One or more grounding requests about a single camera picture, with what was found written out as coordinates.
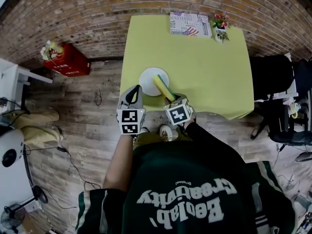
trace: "wooden floor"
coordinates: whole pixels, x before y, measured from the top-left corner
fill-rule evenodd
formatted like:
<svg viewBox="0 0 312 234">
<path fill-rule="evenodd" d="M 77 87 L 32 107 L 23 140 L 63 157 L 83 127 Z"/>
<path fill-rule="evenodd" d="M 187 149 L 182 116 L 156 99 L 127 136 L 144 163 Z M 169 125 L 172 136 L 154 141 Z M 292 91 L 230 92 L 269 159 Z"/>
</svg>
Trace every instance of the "wooden floor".
<svg viewBox="0 0 312 234">
<path fill-rule="evenodd" d="M 92 63 L 89 76 L 66 78 L 56 74 L 54 83 L 39 81 L 31 83 L 26 99 L 30 111 L 46 110 L 54 107 L 60 119 L 53 125 L 62 129 L 65 139 L 61 142 L 72 155 L 73 163 L 78 167 L 85 180 L 101 185 L 106 169 L 112 158 L 120 136 L 116 106 L 118 103 L 122 62 Z M 100 89 L 102 103 L 95 105 L 95 96 Z M 247 162 L 259 160 L 276 161 L 277 144 L 267 137 L 264 131 L 257 140 L 250 140 L 251 132 L 262 120 L 252 113 L 243 119 L 226 120 L 221 116 L 209 113 L 198 113 L 197 122 L 211 134 L 235 148 Z M 168 123 L 164 112 L 148 112 L 145 125 L 155 130 L 158 125 Z M 54 147 L 56 143 L 48 142 L 40 148 Z M 300 180 L 295 188 L 287 192 L 294 197 L 297 191 L 305 194 L 310 189 L 312 162 L 295 163 L 295 157 L 301 153 L 293 147 L 286 147 L 280 154 L 275 166 L 278 176 L 287 179 L 295 174 Z M 77 197 L 83 191 L 83 181 L 69 160 L 69 155 L 56 149 L 32 151 L 28 156 L 34 184 L 49 191 L 49 202 L 42 205 L 43 210 L 31 213 L 32 221 L 43 232 L 53 228 L 59 233 L 73 233 L 77 219 Z M 279 177 L 282 186 L 286 186 L 284 177 Z M 304 209 L 296 205 L 299 215 Z"/>
</svg>

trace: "brick wall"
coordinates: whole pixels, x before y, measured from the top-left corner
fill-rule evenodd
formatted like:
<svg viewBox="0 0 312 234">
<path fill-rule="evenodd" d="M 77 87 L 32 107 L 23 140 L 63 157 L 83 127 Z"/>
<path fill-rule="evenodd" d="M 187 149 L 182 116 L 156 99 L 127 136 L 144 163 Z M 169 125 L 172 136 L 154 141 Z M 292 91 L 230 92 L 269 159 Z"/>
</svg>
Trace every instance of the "brick wall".
<svg viewBox="0 0 312 234">
<path fill-rule="evenodd" d="M 88 58 L 120 56 L 131 15 L 170 11 L 229 15 L 251 56 L 312 56 L 311 4 L 300 0 L 8 0 L 0 11 L 0 57 L 40 67 L 48 39 L 71 42 Z"/>
</svg>

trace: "white plate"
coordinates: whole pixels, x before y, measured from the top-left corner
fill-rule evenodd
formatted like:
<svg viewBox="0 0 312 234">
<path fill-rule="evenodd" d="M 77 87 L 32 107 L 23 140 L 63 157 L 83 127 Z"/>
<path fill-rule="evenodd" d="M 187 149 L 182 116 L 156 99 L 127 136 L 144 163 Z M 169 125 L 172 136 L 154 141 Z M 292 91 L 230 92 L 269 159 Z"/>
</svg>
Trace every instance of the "white plate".
<svg viewBox="0 0 312 234">
<path fill-rule="evenodd" d="M 138 83 L 142 87 L 143 93 L 145 93 L 148 96 L 161 95 L 161 92 L 154 85 L 153 82 L 153 77 L 157 75 L 160 75 L 163 82 L 166 84 L 167 87 L 169 87 L 169 77 L 164 70 L 155 67 L 145 69 L 143 73 L 140 75 Z"/>
</svg>

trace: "person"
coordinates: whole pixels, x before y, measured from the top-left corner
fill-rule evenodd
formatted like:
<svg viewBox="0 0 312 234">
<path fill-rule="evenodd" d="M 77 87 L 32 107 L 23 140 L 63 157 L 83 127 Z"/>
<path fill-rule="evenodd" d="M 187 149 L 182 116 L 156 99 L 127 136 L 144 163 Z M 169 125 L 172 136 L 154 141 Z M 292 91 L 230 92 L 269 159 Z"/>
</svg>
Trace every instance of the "person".
<svg viewBox="0 0 312 234">
<path fill-rule="evenodd" d="M 16 110 L 4 113 L 0 116 L 0 126 L 10 126 L 20 129 L 24 135 L 25 145 L 35 144 L 41 146 L 48 141 L 59 142 L 64 137 L 57 127 L 44 127 L 46 123 L 58 121 L 59 113 L 54 108 L 44 112 L 28 112 Z"/>
<path fill-rule="evenodd" d="M 163 138 L 145 130 L 134 151 L 133 137 L 121 135 L 103 189 L 78 196 L 77 234 L 294 232 L 269 162 L 246 164 L 194 119 L 177 141 L 168 128 Z"/>
</svg>

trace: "hand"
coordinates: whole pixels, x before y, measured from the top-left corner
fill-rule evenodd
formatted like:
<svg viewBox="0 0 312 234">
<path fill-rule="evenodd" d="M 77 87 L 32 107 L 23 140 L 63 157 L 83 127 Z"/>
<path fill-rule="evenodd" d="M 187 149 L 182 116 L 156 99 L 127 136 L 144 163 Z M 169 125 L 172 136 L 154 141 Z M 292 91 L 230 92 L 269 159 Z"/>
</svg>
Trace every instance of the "hand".
<svg viewBox="0 0 312 234">
<path fill-rule="evenodd" d="M 183 124 L 183 128 L 186 130 L 186 128 L 188 127 L 188 125 L 190 125 L 192 122 L 195 122 L 195 121 L 194 121 L 194 118 L 190 119 L 189 121 L 186 121 L 186 122 Z"/>
</svg>

